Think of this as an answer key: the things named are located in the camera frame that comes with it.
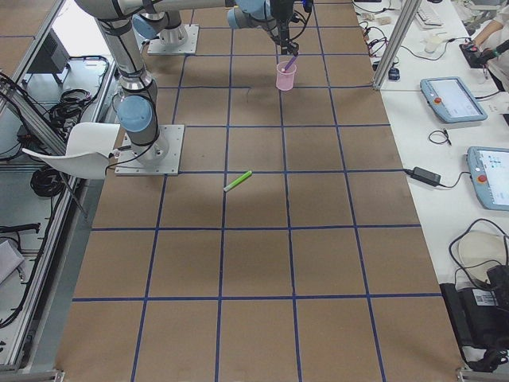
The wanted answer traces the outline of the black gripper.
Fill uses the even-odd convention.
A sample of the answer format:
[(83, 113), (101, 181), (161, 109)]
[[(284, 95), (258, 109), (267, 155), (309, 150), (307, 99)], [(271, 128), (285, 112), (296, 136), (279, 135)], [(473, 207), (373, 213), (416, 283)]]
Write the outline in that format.
[(293, 0), (272, 0), (272, 18), (276, 21), (278, 34), (274, 42), (281, 48), (281, 54), (287, 55), (289, 48), (291, 54), (299, 54), (299, 44), (292, 41), (289, 35), (289, 24), (293, 19)]

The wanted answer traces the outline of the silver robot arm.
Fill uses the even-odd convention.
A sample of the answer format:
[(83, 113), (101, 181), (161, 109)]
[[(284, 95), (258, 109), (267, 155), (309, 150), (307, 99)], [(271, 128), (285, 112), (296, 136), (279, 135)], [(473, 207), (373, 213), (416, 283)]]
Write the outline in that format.
[(157, 36), (181, 27), (182, 10), (232, 8), (237, 1), (78, 1), (92, 16), (103, 35), (120, 73), (125, 99), (117, 109), (131, 149), (144, 164), (156, 164), (173, 153), (156, 112), (157, 85), (143, 60), (134, 34), (134, 24), (143, 24), (145, 34)]
[[(299, 22), (293, 1), (234, 1), (227, 6), (227, 20), (233, 29), (261, 28), (280, 47), (281, 54), (296, 56), (299, 45), (290, 36), (289, 26)], [(136, 14), (133, 26), (150, 41), (149, 53), (176, 55), (196, 52), (198, 25), (185, 25), (178, 10), (155, 10)]]

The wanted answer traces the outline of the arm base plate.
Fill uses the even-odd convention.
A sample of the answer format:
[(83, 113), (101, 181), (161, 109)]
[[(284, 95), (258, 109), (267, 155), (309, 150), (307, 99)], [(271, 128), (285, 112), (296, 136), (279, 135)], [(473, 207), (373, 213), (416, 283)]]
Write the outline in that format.
[(179, 25), (174, 29), (163, 29), (154, 38), (147, 52), (156, 56), (194, 55), (200, 27), (196, 24)]
[(181, 151), (184, 141), (184, 125), (160, 125), (159, 138), (142, 155), (143, 149), (132, 145), (127, 133), (123, 136), (122, 144), (130, 146), (129, 150), (119, 155), (119, 164), (115, 167), (118, 176), (159, 176), (179, 174)]

